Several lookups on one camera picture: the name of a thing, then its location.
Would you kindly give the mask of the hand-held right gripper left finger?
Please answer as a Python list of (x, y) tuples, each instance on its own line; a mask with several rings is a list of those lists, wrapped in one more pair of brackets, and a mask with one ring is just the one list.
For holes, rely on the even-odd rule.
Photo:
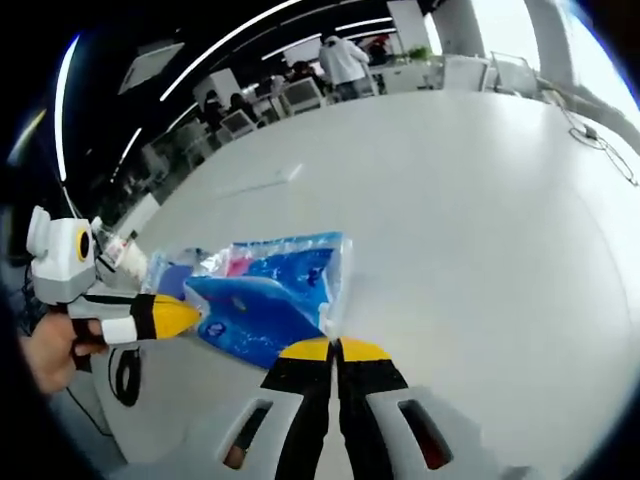
[(113, 479), (313, 479), (328, 430), (333, 349), (319, 337), (284, 349), (246, 400), (195, 421), (154, 462)]

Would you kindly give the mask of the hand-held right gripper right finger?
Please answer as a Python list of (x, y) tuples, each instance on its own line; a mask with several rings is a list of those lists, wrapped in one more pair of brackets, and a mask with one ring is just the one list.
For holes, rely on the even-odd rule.
[(379, 346), (335, 343), (340, 431), (356, 479), (540, 479), (508, 466), (480, 427), (424, 386), (410, 386)]

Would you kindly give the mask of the person's left hand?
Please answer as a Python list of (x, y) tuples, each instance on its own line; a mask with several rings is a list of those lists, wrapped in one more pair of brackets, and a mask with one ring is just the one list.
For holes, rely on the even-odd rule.
[(79, 341), (66, 313), (45, 314), (30, 336), (19, 337), (22, 353), (39, 391), (51, 395), (67, 388), (76, 372), (74, 357), (103, 354), (106, 345)]

